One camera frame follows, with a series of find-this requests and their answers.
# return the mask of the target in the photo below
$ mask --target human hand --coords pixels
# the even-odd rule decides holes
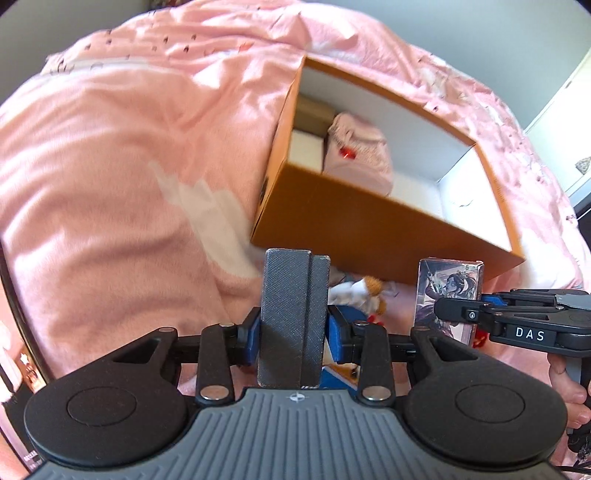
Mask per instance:
[[[550,363],[549,374],[552,388],[560,394],[569,413],[567,427],[578,429],[591,420],[591,410],[583,405],[587,400],[587,395],[591,392],[585,391],[585,388],[569,377],[566,372],[566,358],[562,355],[549,353],[548,362]]]

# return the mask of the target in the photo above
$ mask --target bed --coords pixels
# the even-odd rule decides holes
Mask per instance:
[[[527,260],[485,291],[591,288],[568,198],[486,86],[357,12],[196,0],[79,40],[0,107],[2,242],[54,375],[162,325],[240,322],[259,302],[252,219],[305,54],[437,107],[486,148]],[[390,285],[387,302],[389,329],[408,329],[413,288]],[[483,348],[548,382],[544,355]]]

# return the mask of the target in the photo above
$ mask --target open box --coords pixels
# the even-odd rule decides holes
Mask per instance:
[[[380,196],[290,161],[299,94],[382,130],[394,187]],[[478,144],[405,98],[306,58],[285,100],[251,241],[309,249],[343,271],[407,284],[419,260],[485,263],[485,279],[524,261],[515,225]]]

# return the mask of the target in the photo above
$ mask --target black gripper pad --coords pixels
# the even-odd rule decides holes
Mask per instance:
[[[329,257],[270,249],[261,299],[258,384],[317,387],[322,370]]]

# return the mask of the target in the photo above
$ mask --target gray textured pad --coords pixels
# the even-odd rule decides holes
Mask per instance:
[[[172,448],[112,471],[46,463],[31,480],[559,480],[546,463],[517,472],[469,471],[413,441],[390,410],[344,390],[259,390],[203,410]]]
[[[320,384],[326,331],[326,304],[329,295],[329,271],[329,257],[315,255],[311,258],[304,358],[301,366],[303,387],[318,387]]]
[[[330,259],[270,249],[261,299],[258,383],[317,387],[322,368]]]

